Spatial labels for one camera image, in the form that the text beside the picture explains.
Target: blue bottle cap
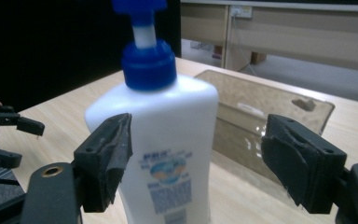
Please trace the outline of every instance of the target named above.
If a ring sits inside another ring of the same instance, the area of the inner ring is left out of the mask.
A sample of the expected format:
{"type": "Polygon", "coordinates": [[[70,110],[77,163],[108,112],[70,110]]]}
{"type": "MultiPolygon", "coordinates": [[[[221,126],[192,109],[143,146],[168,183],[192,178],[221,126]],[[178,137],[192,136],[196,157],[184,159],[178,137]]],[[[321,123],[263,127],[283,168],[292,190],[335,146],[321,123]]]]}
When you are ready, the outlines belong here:
{"type": "Polygon", "coordinates": [[[135,43],[130,43],[124,49],[121,65],[126,85],[138,91],[162,89],[176,80],[175,55],[160,39],[148,49],[137,49],[135,43]]]}
{"type": "MultiPolygon", "coordinates": [[[[130,14],[132,26],[138,28],[154,26],[154,11],[167,7],[166,0],[112,0],[112,4],[115,12],[130,14]]],[[[138,49],[135,43],[130,43],[121,60],[127,86],[139,91],[162,89],[176,80],[171,47],[163,40],[156,40],[154,35],[150,36],[153,36],[150,46],[138,49]]]]}

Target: table surface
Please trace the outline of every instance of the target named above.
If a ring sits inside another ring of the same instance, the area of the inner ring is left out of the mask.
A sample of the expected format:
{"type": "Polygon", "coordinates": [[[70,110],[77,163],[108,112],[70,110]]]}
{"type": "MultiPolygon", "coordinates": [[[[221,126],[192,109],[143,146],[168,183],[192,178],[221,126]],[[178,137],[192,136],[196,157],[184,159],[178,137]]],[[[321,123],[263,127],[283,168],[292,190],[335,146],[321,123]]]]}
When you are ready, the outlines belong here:
{"type": "MultiPolygon", "coordinates": [[[[214,70],[275,88],[293,91],[333,103],[336,108],[324,129],[323,138],[348,153],[347,168],[358,162],[358,102],[336,96],[251,77],[244,74],[176,59],[179,74],[196,76],[214,70]]],[[[21,166],[13,172],[24,189],[38,168],[59,161],[73,160],[73,151],[90,135],[83,118],[85,109],[103,93],[123,82],[122,72],[97,80],[57,98],[36,105],[21,115],[46,125],[43,136],[36,137],[1,127],[0,148],[23,155],[21,166]]],[[[332,215],[308,215],[296,207],[284,189],[217,152],[213,152],[210,171],[211,223],[334,223],[332,215]]],[[[83,214],[85,223],[126,223],[122,201],[102,214],[83,214]]]]}

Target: product label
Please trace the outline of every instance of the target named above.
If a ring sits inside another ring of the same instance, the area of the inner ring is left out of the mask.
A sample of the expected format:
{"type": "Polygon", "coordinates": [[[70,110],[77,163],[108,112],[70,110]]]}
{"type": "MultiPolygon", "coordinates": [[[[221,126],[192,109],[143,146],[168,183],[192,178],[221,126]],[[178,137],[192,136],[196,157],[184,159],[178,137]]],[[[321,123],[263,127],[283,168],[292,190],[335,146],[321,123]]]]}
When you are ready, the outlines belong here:
{"type": "MultiPolygon", "coordinates": [[[[139,161],[142,169],[155,181],[148,183],[156,214],[165,214],[174,208],[191,202],[191,178],[186,169],[186,161],[192,157],[191,152],[162,150],[144,154],[139,161]]],[[[186,223],[186,211],[167,215],[166,223],[186,223]]]]}

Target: white pump nozzle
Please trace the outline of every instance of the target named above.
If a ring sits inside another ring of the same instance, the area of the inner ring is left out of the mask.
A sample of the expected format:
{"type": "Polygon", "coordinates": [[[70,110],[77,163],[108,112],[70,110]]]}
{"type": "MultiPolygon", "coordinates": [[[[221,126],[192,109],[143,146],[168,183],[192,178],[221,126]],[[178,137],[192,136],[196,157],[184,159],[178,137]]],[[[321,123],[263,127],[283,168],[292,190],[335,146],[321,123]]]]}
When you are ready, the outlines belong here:
{"type": "Polygon", "coordinates": [[[153,24],[149,26],[132,26],[132,30],[137,49],[148,49],[157,45],[153,24]]]}

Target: white plastic bottle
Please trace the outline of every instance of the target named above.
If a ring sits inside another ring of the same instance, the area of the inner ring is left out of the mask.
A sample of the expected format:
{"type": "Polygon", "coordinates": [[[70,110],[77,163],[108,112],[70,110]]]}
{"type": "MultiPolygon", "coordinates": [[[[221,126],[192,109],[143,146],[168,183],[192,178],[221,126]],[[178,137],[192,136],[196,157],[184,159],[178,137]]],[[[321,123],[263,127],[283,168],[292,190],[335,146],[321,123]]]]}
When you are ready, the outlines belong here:
{"type": "Polygon", "coordinates": [[[153,23],[144,22],[165,1],[114,0],[114,9],[133,11],[140,1],[135,11],[142,16],[130,13],[135,43],[124,50],[126,83],[91,105],[85,119],[93,132],[107,118],[132,114],[133,155],[118,187],[128,223],[206,224],[217,91],[177,76],[171,48],[156,40],[153,23]]]}

